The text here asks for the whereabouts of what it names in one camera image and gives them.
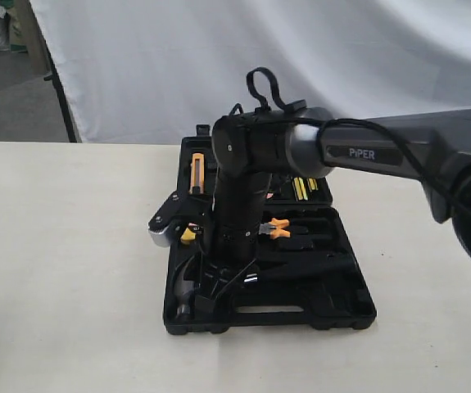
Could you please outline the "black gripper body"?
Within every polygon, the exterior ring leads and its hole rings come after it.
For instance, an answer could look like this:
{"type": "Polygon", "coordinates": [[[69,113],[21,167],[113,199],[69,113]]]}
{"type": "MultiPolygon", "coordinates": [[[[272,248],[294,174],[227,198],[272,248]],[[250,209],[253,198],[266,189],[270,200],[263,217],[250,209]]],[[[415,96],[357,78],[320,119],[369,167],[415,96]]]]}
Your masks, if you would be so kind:
{"type": "Polygon", "coordinates": [[[234,176],[217,172],[212,209],[211,255],[226,264],[254,259],[271,174],[251,172],[234,176]]]}

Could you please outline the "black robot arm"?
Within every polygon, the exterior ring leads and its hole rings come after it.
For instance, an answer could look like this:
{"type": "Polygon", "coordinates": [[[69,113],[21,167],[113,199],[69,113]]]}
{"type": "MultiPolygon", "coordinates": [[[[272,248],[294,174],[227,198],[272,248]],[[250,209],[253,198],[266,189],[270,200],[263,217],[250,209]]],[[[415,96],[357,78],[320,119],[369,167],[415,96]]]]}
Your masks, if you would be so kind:
{"type": "Polygon", "coordinates": [[[215,190],[206,253],[232,267],[256,254],[274,174],[322,178],[344,168],[421,183],[433,219],[451,221],[471,257],[471,109],[335,119],[323,108],[224,115],[214,124],[215,190]]]}

